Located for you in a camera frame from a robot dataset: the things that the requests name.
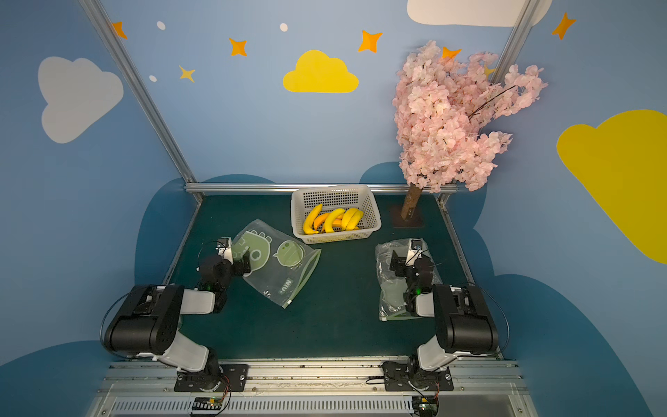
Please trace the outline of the clear zip-top bag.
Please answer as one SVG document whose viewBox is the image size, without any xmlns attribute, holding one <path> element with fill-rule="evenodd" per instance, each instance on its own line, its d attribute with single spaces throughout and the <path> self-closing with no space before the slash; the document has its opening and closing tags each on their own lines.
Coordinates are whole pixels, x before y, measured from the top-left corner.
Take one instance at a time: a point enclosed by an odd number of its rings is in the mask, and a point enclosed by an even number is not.
<svg viewBox="0 0 667 417">
<path fill-rule="evenodd" d="M 416 309 L 416 299 L 419 295 L 408 295 L 406 293 L 406 279 L 397 277 L 394 271 L 390 270 L 392 253 L 396 251 L 398 256 L 406 257 L 410 239 L 420 238 L 399 239 L 375 247 L 376 273 L 380 284 L 379 318 L 381 321 L 403 321 L 419 318 Z M 422 241 L 425 244 L 423 255 L 429 256 L 434 262 L 429 246 L 423 239 Z M 434 262 L 432 289 L 434 285 L 442 283 L 443 281 Z"/>
</svg>

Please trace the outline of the green printed zip-top bag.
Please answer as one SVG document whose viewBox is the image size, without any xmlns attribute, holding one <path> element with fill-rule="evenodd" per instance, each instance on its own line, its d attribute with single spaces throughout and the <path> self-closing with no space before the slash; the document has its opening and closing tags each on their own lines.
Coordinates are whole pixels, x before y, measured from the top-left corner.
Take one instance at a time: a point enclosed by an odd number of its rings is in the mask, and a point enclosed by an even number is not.
<svg viewBox="0 0 667 417">
<path fill-rule="evenodd" d="M 321 250 L 274 229 L 260 219 L 250 222 L 232 241 L 236 261 L 246 255 L 244 280 L 258 293 L 286 309 L 314 273 Z"/>
</svg>

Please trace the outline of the orange banana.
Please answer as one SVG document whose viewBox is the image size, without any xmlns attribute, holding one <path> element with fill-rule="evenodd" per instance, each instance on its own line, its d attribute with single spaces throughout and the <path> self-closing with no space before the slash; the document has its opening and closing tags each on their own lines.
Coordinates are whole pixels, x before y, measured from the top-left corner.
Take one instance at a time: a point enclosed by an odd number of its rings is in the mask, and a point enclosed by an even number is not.
<svg viewBox="0 0 667 417">
<path fill-rule="evenodd" d="M 339 217 L 337 217 L 337 218 L 333 221 L 333 223 L 332 223 L 332 227 L 333 227 L 333 228 L 339 228 L 339 229 L 340 229 L 340 228 L 341 228 L 341 225 L 342 225 L 342 218 L 343 218 L 343 215 L 340 215 Z"/>
<path fill-rule="evenodd" d="M 330 213 L 319 214 L 318 217 L 316 217 L 316 219 L 314 220 L 313 230 L 318 232 L 324 232 L 326 230 L 325 224 L 329 216 Z"/>
</svg>

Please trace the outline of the yellow banana bunch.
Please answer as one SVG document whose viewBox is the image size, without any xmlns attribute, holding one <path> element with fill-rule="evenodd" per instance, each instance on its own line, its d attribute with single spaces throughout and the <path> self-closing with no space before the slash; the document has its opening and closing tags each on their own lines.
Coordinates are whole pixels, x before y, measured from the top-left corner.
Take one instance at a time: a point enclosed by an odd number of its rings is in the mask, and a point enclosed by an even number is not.
<svg viewBox="0 0 667 417">
<path fill-rule="evenodd" d="M 304 232 L 307 236 L 311 236 L 311 235 L 317 235 L 317 234 L 319 234 L 319 230 L 318 230 L 316 227 L 314 227 L 314 221 L 315 221 L 316 218 L 319 216 L 319 214 L 321 213 L 321 210 L 322 210 L 322 209 L 323 209 L 323 205 L 322 205 L 322 204 L 319 204 L 319 205 L 315 206 L 315 207 L 310 211 L 310 213 L 308 214 L 308 216 L 307 216 L 307 218 L 306 218 L 304 224 L 302 225 L 303 232 Z"/>
<path fill-rule="evenodd" d="M 350 208 L 341 219 L 340 228 L 345 231 L 354 230 L 364 217 L 364 212 L 358 208 Z"/>
</svg>

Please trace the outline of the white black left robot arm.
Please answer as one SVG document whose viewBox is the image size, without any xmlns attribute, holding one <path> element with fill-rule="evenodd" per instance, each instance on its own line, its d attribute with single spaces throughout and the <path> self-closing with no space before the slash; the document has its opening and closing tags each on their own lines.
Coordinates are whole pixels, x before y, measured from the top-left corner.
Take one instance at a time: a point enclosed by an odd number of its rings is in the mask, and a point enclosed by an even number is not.
<svg viewBox="0 0 667 417">
<path fill-rule="evenodd" d="M 147 357 L 192 375 L 217 377 L 217 354 L 179 330 L 183 316 L 219 314 L 231 281 L 251 272 L 249 253 L 232 258 L 231 249 L 206 258 L 196 288 L 182 285 L 137 285 L 121 298 L 123 304 L 109 325 L 102 325 L 102 345 L 127 358 Z"/>
</svg>

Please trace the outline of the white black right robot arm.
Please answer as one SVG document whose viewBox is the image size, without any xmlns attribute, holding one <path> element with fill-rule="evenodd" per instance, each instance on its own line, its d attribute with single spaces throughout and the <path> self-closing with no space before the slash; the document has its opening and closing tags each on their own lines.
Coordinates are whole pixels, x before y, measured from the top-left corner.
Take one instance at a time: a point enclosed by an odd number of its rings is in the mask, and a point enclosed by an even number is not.
<svg viewBox="0 0 667 417">
<path fill-rule="evenodd" d="M 497 351 L 498 330 L 480 287 L 434 283 L 435 264 L 423 251 L 392 253 L 389 269 L 406 280 L 406 311 L 435 322 L 434 336 L 417 349 L 415 372 L 439 372 L 460 357 Z"/>
</svg>

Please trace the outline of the white perforated plastic basket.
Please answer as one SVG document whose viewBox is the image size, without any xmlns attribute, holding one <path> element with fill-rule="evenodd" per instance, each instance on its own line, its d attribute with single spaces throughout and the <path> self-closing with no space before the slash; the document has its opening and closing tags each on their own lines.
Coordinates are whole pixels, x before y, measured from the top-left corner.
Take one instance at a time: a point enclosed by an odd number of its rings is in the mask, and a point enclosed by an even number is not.
<svg viewBox="0 0 667 417">
<path fill-rule="evenodd" d="M 320 232 L 307 236 L 302 225 L 310 211 L 319 204 L 323 205 L 320 214 L 337 209 L 357 208 L 364 212 L 364 217 L 354 230 L 336 229 L 333 233 Z M 373 193 L 366 185 L 341 185 L 329 189 L 303 189 L 294 192 L 291 197 L 291 223 L 293 234 L 307 244 L 366 239 L 381 227 L 380 211 Z"/>
</svg>

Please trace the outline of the circuit board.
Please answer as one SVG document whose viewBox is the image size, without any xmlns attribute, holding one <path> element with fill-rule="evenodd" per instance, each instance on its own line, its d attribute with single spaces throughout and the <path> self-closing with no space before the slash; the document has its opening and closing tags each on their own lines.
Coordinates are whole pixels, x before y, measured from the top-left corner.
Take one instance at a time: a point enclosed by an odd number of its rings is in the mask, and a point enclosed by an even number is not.
<svg viewBox="0 0 667 417">
<path fill-rule="evenodd" d="M 216 416 L 222 412 L 224 400 L 221 397 L 196 397 L 191 404 L 190 416 Z"/>
<path fill-rule="evenodd" d="M 413 397 L 413 416 L 435 417 L 439 411 L 439 403 L 435 397 Z"/>
</svg>

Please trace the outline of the left circuit board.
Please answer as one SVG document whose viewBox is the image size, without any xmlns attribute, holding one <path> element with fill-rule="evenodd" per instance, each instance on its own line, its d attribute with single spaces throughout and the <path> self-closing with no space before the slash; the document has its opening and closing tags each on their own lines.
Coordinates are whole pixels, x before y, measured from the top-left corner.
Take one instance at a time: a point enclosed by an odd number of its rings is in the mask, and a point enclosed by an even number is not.
<svg viewBox="0 0 667 417">
<path fill-rule="evenodd" d="M 191 404 L 190 416 L 216 416 L 222 412 L 224 400 L 221 397 L 196 397 Z"/>
</svg>

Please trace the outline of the dark square tree base plate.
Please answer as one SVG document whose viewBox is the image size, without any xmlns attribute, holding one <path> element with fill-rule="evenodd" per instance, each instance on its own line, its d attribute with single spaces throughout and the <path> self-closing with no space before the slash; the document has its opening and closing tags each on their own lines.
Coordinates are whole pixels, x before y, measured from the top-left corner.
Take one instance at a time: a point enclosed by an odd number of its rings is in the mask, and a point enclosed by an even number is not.
<svg viewBox="0 0 667 417">
<path fill-rule="evenodd" d="M 424 227 L 424 221 L 419 207 L 416 207 L 412 211 L 412 215 L 410 215 L 406 219 L 402 217 L 401 213 L 402 213 L 401 205 L 394 205 L 391 207 L 391 222 L 393 228 L 418 229 Z"/>
</svg>

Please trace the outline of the aluminium right frame rail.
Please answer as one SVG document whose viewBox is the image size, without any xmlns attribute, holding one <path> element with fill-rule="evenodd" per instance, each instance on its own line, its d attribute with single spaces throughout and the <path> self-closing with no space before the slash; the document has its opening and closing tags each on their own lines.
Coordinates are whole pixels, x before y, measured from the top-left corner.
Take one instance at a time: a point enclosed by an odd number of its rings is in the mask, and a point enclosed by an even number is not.
<svg viewBox="0 0 667 417">
<path fill-rule="evenodd" d="M 499 342 L 493 354 L 477 354 L 503 359 L 511 340 L 511 330 L 504 309 L 486 286 L 493 276 L 493 266 L 484 239 L 475 229 L 486 202 L 486 189 L 470 192 L 441 193 L 437 198 L 449 236 L 469 287 L 477 288 L 488 305 L 498 328 Z"/>
</svg>

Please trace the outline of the aluminium frame rail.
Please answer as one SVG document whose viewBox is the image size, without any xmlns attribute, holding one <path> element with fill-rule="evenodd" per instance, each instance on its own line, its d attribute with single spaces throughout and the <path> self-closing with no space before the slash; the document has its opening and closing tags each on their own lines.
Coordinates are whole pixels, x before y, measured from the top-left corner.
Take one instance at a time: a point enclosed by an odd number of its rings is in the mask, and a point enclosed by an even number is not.
<svg viewBox="0 0 667 417">
<path fill-rule="evenodd" d="M 475 229 L 486 202 L 486 189 L 470 192 L 441 193 L 437 198 L 449 236 L 469 287 L 477 288 L 488 305 L 498 328 L 499 342 L 493 354 L 477 354 L 503 359 L 511 340 L 511 330 L 504 309 L 486 286 L 493 276 L 493 266 L 484 239 Z"/>
<path fill-rule="evenodd" d="M 339 184 L 327 183 L 229 183 L 229 182 L 187 182 L 184 189 L 190 194 L 213 195 L 287 195 L 303 189 L 329 189 Z M 400 195 L 409 191 L 406 184 L 367 184 L 375 194 Z"/>
</svg>

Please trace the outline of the aluminium back frame rail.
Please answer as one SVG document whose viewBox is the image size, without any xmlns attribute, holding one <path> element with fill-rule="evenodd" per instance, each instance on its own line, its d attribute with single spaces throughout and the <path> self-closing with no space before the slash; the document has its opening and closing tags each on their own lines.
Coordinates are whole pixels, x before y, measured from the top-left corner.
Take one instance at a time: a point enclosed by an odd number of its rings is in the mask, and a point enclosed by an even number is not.
<svg viewBox="0 0 667 417">
<path fill-rule="evenodd" d="M 303 189 L 329 189 L 339 184 L 327 183 L 229 183 L 229 182 L 187 182 L 184 189 L 190 194 L 213 195 L 287 195 Z M 400 195 L 409 191 L 406 184 L 367 184 L 375 194 Z"/>
</svg>

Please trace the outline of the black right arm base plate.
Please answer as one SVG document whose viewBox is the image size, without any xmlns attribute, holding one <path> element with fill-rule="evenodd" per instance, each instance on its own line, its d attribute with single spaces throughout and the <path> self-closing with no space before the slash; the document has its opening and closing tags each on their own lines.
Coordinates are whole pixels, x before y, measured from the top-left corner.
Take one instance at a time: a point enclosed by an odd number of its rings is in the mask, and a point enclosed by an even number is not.
<svg viewBox="0 0 667 417">
<path fill-rule="evenodd" d="M 453 377 L 449 368 L 441 371 L 426 371 L 415 361 L 401 363 L 385 361 L 380 367 L 385 391 L 453 391 Z"/>
</svg>

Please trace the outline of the aluminium front rail bed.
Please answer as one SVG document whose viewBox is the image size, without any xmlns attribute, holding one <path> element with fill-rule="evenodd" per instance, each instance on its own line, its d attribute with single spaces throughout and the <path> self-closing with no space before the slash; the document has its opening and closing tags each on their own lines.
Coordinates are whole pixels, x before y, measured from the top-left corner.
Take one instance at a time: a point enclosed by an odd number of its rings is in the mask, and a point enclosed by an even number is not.
<svg viewBox="0 0 667 417">
<path fill-rule="evenodd" d="M 463 358 L 446 366 L 454 389 L 385 391 L 385 361 L 406 356 L 241 359 L 242 392 L 177 393 L 177 372 L 158 363 L 114 362 L 90 406 L 90 416 L 190 416 L 196 397 L 221 397 L 216 416 L 413 416 L 413 397 L 435 397 L 436 416 L 535 416 L 515 361 Z"/>
</svg>

